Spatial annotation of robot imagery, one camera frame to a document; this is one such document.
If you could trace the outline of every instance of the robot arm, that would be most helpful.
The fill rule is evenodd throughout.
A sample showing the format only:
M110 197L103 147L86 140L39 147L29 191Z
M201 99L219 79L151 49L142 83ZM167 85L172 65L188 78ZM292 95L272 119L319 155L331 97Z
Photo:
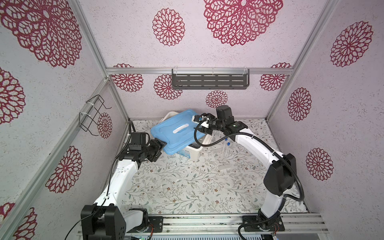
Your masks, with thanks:
M260 139L254 138L254 133L244 123L234 120L231 108L227 105L217 107L216 112L217 118L210 113L194 116L193 121L199 123L198 127L201 126L201 128L196 128L195 133L197 130L207 134L212 134L213 130L222 131L225 136L229 136L233 141L248 149L268 169L264 178L264 185L268 191L259 210L257 221L266 220L265 223L259 225L259 228L269 230L280 217L285 195L295 182L292 171L296 171L296 159L292 154L284 155Z
M157 138L146 143L145 132L133 132L131 139L128 148L118 157L116 171L110 183L93 205L85 205L81 211L84 240L104 239L103 237L119 239L118 236L124 237L133 228L138 231L148 228L147 210L130 209L122 215L121 199L126 190L131 188L133 175L141 162L157 161L166 143Z
M200 129L195 130L195 140L202 145L196 138L197 130L206 134L212 134L213 130L222 131L233 141L247 148L264 164L268 169L264 178L264 185L268 191L257 215L257 222L263 223L258 224L257 227L261 230L270 230L276 222L281 221L279 217L285 203L284 196L295 182L292 176L292 171L296 171L295 157L291 154L283 155L256 140L253 132L245 124L234 121L231 108L228 106L220 106L216 111L217 118L206 113L194 116L193 121L199 123L198 127L201 126ZM132 141L125 152L120 154L110 184L93 205L85 205L81 211L84 240L101 239L103 236L118 239L118 236L124 236L131 229L143 231L148 227L146 209L130 209L124 215L120 212L122 196L132 186L132 177L141 162L146 159L155 162L166 145L165 142L156 138L146 143L145 135L144 132L131 134Z

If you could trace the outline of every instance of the red floral decal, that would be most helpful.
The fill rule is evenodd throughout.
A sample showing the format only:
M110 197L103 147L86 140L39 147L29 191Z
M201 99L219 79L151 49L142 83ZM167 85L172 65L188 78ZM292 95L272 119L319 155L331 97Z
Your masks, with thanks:
M173 9L163 8L158 11L152 24L156 38L166 46L174 46L184 37L183 19Z
M5 217L8 215L14 205L15 203L7 202L0 207L0 224L4 221Z
M0 68L0 124L18 118L25 106L25 95L19 81Z
M0 15L3 26L38 60L66 68L79 58L79 25L66 0L0 0Z
M289 116L295 121L303 120L310 112L311 103L311 95L307 89L294 90L288 101Z
M115 68L133 68L129 64L117 64ZM114 74L111 75L113 82L119 88L127 92L136 92L143 87L143 78L141 74Z
M224 91L214 90L205 98L205 102L211 108L217 108L227 103L228 96Z
M82 161L79 150L70 146L45 186L50 192L63 193L68 191L79 179L83 167Z
M207 28L221 43L244 45L265 33L283 0L204 0Z
M344 29L331 48L331 61L338 67L348 66L362 57L372 41L372 26L360 21Z
M108 138L112 132L112 120L108 113L102 113L97 120L97 130L102 138Z
M178 98L183 92L183 90L173 89L172 76L169 74L158 76L153 83L153 87L157 95L168 100Z
M272 65L272 68L290 68L289 63L278 63ZM264 74L260 79L260 86L268 91L279 89L287 75L285 74Z
M327 180L333 173L331 156L320 148L312 149L307 155L307 168L317 180Z
M29 209L29 214L24 217L22 224L17 228L15 234L13 235L13 240L31 240L35 235L35 229L37 226L36 217L37 214L35 213L35 208L31 207Z

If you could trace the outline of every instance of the floral tablecloth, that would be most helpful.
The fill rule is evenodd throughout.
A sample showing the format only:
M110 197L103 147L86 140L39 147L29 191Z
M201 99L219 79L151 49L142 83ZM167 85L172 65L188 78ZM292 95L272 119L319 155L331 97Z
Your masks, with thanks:
M257 137L277 149L275 140L262 119L245 119ZM136 131L150 129L158 120L134 121ZM214 132L212 142L222 137ZM163 152L157 162L144 162L133 177L132 187L125 193L123 212L143 207L149 214L257 213L263 204L266 169L243 146L232 143L228 156L215 159L215 150L224 141L202 150L199 160ZM297 195L295 187L291 190ZM307 212L302 202L287 199L283 212Z

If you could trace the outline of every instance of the white plastic container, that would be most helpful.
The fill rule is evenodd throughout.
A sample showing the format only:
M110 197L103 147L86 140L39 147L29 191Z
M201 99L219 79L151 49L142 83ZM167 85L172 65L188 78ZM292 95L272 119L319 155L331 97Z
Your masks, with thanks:
M171 118L171 117L175 116L176 114L179 114L179 113L178 112L169 112L163 119L160 120L159 123L167 120L168 118ZM210 144L211 140L212 140L212 136L209 135L209 134L206 134L204 137L199 139L199 142L201 142L202 144ZM183 156L185 156L187 158L190 158L193 161L196 161L200 157L201 150L203 150L202 146L200 146L199 148L194 148L194 147L191 147L191 146L186 146L185 148L181 149L177 153L180 154L180 155L183 155Z

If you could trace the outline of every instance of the blue lid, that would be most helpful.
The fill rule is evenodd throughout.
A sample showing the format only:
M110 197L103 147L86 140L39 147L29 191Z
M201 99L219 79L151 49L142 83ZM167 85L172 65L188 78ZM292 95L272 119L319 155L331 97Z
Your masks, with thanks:
M195 115L197 113L189 109L151 128L153 137L167 143L163 148L166 154L177 153L195 141L193 134L197 123L192 121L192 117ZM202 138L204 135L199 131L196 133L197 139Z

